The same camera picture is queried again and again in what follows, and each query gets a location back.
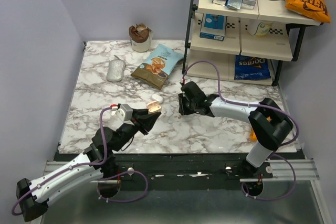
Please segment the beige earbud charging case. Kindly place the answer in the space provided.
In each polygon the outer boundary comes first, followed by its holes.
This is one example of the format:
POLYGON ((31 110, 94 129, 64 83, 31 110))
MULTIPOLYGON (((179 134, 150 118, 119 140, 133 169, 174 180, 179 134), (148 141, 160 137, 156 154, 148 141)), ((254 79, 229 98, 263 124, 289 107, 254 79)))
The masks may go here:
POLYGON ((160 103, 158 101, 151 101, 146 105, 146 108, 148 110, 148 114, 161 112, 162 107, 160 106, 160 103))

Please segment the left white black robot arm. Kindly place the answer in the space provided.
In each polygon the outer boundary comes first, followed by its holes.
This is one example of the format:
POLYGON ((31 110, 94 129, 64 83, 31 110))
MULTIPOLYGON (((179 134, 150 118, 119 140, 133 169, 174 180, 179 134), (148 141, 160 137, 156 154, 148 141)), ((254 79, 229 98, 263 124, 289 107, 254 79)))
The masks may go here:
POLYGON ((92 142, 82 153, 62 167, 38 179, 21 179, 16 185, 17 202, 12 207, 12 215, 23 216, 25 222, 33 221, 49 208, 52 201, 67 191, 93 180, 120 180, 125 174, 116 163, 115 152, 121 150, 128 141, 140 132, 147 135, 154 127, 161 111, 133 109, 127 104, 114 104, 104 108, 99 115, 99 129, 92 142), (122 125, 116 130, 103 126, 103 114, 114 111, 122 125))

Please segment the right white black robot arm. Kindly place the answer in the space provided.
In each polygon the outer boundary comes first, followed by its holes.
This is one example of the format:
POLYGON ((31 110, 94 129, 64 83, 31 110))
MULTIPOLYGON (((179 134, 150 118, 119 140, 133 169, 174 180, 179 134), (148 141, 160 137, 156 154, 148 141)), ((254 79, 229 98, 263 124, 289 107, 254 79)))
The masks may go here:
POLYGON ((257 143, 241 165, 246 177, 259 174, 264 161, 281 146, 293 129, 288 115, 272 99, 252 103, 225 101, 218 94, 206 95, 193 81, 182 84, 181 91, 178 95, 181 115, 199 114, 250 123, 257 143))

